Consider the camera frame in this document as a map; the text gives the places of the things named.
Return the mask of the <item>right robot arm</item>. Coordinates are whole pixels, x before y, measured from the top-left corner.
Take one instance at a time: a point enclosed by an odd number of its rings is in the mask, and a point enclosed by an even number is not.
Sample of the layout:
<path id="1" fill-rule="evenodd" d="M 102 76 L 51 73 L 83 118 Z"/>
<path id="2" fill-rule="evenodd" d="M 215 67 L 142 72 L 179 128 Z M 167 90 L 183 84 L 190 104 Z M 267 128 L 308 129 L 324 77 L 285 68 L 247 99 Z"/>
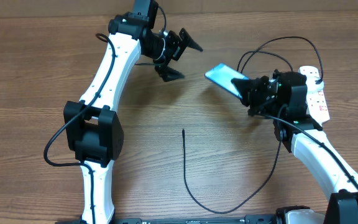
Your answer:
<path id="1" fill-rule="evenodd" d="M 323 81 L 314 73 L 274 71 L 272 77 L 233 78 L 251 116 L 273 120 L 275 136 L 311 172 L 328 199 L 323 223 L 358 223 L 358 173 L 329 142 L 322 124 Z"/>

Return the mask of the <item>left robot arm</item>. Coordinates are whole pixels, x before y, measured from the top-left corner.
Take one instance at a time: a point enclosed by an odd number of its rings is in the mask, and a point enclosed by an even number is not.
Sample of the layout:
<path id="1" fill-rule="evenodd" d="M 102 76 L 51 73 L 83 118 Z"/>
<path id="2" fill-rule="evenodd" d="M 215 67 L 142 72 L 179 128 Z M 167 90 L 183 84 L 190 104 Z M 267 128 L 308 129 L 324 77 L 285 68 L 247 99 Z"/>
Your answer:
<path id="1" fill-rule="evenodd" d="M 136 1 L 133 10 L 110 20 L 108 34 L 97 34 L 106 43 L 101 65 L 91 85 L 77 102 L 68 101 L 63 110 L 68 147 L 74 151 L 84 183 L 84 210 L 80 223 L 112 223 L 112 170 L 124 143 L 117 108 L 127 78 L 141 56 L 159 77 L 170 82 L 182 79 L 170 68 L 186 48 L 202 51 L 185 29 L 179 33 L 162 28 L 154 33 L 161 8 L 156 1 Z"/>

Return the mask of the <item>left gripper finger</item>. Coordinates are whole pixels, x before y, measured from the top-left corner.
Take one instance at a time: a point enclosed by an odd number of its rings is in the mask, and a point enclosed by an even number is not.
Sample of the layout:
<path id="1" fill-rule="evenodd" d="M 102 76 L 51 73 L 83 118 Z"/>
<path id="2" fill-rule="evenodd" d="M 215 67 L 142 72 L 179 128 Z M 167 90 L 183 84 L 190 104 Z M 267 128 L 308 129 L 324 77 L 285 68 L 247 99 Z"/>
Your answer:
<path id="1" fill-rule="evenodd" d="M 183 79 L 185 76 L 181 72 L 168 66 L 159 67 L 159 76 L 164 82 L 170 82 L 177 79 Z"/>
<path id="2" fill-rule="evenodd" d="M 203 48 L 193 40 L 185 28 L 181 29 L 181 39 L 186 47 L 198 50 L 199 52 L 203 51 Z"/>

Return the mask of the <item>smartphone with light screen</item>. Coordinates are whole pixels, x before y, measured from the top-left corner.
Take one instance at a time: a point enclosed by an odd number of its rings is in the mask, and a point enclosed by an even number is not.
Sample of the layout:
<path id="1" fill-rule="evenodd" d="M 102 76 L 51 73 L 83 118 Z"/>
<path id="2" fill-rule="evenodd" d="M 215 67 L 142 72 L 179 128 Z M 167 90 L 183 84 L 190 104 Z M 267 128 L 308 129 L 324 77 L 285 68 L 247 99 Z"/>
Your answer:
<path id="1" fill-rule="evenodd" d="M 223 63 L 220 63 L 211 70 L 207 71 L 204 76 L 206 79 L 217 84 L 217 86 L 231 93 L 233 96 L 237 97 L 240 100 L 242 99 L 241 94 L 232 83 L 232 79 L 249 79 L 248 77 L 244 76 L 243 74 L 237 72 L 233 68 Z"/>

